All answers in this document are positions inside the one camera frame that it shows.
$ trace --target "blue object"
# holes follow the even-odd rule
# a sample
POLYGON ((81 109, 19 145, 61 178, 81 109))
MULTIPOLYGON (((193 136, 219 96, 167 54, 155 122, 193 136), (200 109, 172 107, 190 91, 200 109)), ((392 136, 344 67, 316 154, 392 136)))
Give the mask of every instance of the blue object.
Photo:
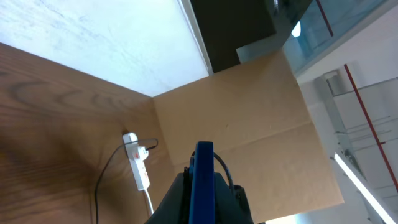
POLYGON ((189 224, 215 224, 214 149, 198 142, 193 165, 189 224))

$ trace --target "white plug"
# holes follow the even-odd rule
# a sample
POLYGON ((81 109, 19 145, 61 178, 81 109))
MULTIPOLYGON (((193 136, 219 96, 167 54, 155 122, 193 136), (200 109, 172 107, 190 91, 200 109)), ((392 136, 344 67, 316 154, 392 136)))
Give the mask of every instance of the white plug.
MULTIPOLYGON (((125 144, 137 141, 137 136, 134 133, 124 134, 123 141, 125 144)), ((138 142, 127 144, 126 151, 138 190, 146 190, 149 187, 149 178, 144 159, 148 158, 148 151, 145 146, 139 146, 138 142)))

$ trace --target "wood grain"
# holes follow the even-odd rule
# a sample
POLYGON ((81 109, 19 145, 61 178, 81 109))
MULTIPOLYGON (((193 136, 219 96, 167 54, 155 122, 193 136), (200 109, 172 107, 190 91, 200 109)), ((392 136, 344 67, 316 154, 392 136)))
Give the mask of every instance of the wood grain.
MULTIPOLYGON (((146 162, 156 207, 174 175, 152 98, 0 44, 0 223, 94 223, 123 131, 160 141, 146 162)), ((144 223, 145 202, 121 150, 100 223, 144 223)))

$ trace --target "black cable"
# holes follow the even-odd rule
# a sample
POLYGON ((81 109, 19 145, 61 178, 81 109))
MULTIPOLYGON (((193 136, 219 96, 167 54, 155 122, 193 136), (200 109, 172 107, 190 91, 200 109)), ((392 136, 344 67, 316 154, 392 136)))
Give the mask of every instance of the black cable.
MULTIPOLYGON (((192 153, 191 156, 194 156, 196 153, 196 151, 194 151, 192 153)), ((231 193, 233 196, 235 196, 235 189, 234 189, 234 182, 232 181, 232 176, 231 173, 229 172, 228 167, 226 166, 225 162, 222 160, 222 158, 220 156, 217 155, 217 153, 214 152, 214 158, 221 164, 221 166, 223 167, 226 177, 228 179, 228 184, 229 184, 229 189, 231 189, 231 193)))
POLYGON ((96 215, 96 223, 97 224, 98 224, 98 199, 97 199, 97 193, 98 193, 98 187, 100 186, 100 182, 101 182, 102 176, 104 176, 106 168, 108 167, 109 163, 111 162, 113 156, 119 151, 119 149, 121 149, 124 146, 127 146, 128 144, 134 144, 134 143, 142 142, 142 141, 156 141, 156 145, 147 148, 146 149, 147 151, 156 148, 157 145, 159 144, 159 141, 156 138, 154 138, 154 139, 141 139, 141 140, 137 140, 137 141, 133 141, 133 142, 122 144, 122 145, 120 145, 119 147, 117 147, 114 150, 114 152, 112 153, 111 157, 106 162, 104 169, 102 170, 101 174, 99 175, 99 178, 98 178, 97 184, 95 185, 95 190, 94 190, 95 215, 96 215))

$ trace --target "brown wooden floor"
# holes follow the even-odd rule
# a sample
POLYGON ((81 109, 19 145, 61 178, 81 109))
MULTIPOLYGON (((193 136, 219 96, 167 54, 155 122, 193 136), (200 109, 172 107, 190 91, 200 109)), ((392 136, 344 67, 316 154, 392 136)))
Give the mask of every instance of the brown wooden floor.
MULTIPOLYGON (((146 161, 153 203, 172 181, 152 98, 0 44, 0 223, 95 223, 93 186, 123 131, 159 138, 146 161)), ((100 223, 144 223, 119 151, 99 190, 100 223)))

